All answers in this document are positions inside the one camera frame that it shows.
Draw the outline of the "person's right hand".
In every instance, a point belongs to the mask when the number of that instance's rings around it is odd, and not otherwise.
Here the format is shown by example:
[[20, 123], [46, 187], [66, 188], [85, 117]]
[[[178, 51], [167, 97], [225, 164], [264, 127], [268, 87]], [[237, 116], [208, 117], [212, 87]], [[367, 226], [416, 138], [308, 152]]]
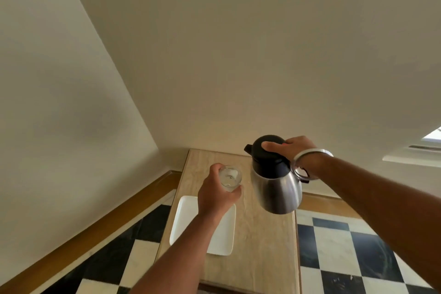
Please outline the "person's right hand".
[[[293, 149], [293, 159], [294, 163], [297, 167], [302, 167], [307, 171], [312, 171], [312, 169], [317, 166], [317, 163], [320, 162], [321, 157], [323, 157], [322, 152], [308, 152], [310, 149], [317, 148], [316, 145], [306, 136], [296, 136], [286, 141], [292, 142]], [[298, 154], [301, 152], [306, 152], [301, 157], [298, 157]]]

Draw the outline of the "person's left hand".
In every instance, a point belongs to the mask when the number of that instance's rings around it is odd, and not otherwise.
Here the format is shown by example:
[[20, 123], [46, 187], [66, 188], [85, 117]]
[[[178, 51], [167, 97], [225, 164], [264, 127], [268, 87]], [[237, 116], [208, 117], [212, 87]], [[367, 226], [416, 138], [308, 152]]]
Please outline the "person's left hand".
[[228, 203], [226, 190], [219, 179], [219, 170], [224, 165], [215, 163], [210, 166], [209, 174], [198, 192], [198, 214], [219, 222], [225, 213], [235, 204]]

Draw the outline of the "clear drinking glass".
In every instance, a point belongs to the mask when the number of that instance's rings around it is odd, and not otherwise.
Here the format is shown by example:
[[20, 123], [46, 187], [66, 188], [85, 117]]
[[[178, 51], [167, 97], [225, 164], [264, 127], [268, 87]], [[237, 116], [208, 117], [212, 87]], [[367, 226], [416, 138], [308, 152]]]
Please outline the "clear drinking glass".
[[223, 188], [228, 192], [232, 192], [240, 186], [242, 173], [235, 166], [225, 165], [219, 170], [219, 179]]

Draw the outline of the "steel jug with black lid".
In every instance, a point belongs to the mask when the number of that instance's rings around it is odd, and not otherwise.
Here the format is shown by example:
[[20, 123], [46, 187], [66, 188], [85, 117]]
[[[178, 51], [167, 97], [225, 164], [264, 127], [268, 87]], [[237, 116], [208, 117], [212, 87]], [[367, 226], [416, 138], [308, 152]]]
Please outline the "steel jug with black lid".
[[261, 206], [273, 214], [288, 214], [295, 211], [302, 201], [302, 184], [308, 184], [310, 175], [303, 169], [292, 169], [284, 156], [262, 148], [263, 142], [283, 144], [277, 135], [264, 135], [253, 144], [245, 146], [251, 155], [251, 183]]

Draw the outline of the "person's left forearm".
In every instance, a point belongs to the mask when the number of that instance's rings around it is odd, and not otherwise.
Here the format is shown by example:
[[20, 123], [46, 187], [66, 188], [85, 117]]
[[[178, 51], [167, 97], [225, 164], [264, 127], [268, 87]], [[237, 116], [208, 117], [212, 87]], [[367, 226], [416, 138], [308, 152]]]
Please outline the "person's left forearm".
[[196, 294], [206, 253], [221, 212], [198, 214], [129, 294]]

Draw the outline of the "person's right forearm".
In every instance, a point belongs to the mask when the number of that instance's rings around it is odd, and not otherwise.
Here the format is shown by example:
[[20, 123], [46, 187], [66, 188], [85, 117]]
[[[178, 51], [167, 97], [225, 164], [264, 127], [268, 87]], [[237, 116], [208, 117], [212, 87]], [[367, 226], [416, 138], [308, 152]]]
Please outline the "person's right forearm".
[[307, 154], [298, 166], [328, 185], [441, 292], [441, 198], [324, 153]]

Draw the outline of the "white rectangular plate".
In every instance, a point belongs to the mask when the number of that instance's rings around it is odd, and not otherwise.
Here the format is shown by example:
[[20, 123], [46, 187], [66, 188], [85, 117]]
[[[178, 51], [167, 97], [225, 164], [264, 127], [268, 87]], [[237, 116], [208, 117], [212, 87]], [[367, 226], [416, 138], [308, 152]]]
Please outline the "white rectangular plate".
[[[172, 245], [182, 235], [191, 221], [198, 214], [198, 198], [182, 196], [179, 199], [176, 215], [169, 238]], [[236, 205], [234, 204], [222, 217], [213, 233], [207, 253], [218, 256], [229, 256], [233, 251], [235, 235]]]

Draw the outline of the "wooden baseboard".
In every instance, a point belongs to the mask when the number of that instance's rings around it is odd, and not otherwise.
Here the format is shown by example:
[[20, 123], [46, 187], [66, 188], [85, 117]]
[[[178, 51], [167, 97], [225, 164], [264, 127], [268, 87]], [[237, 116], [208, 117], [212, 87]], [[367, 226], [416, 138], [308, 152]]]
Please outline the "wooden baseboard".
[[0, 294], [39, 294], [171, 197], [182, 172], [170, 170], [72, 239], [0, 286]]
[[317, 195], [308, 192], [303, 193], [299, 209], [361, 219], [361, 216], [341, 198]]

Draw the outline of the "window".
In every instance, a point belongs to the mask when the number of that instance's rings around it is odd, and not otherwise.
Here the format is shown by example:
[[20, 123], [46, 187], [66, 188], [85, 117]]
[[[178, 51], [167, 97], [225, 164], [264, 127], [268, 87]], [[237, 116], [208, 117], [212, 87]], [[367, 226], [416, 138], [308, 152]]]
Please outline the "window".
[[424, 136], [422, 141], [441, 143], [441, 126]]

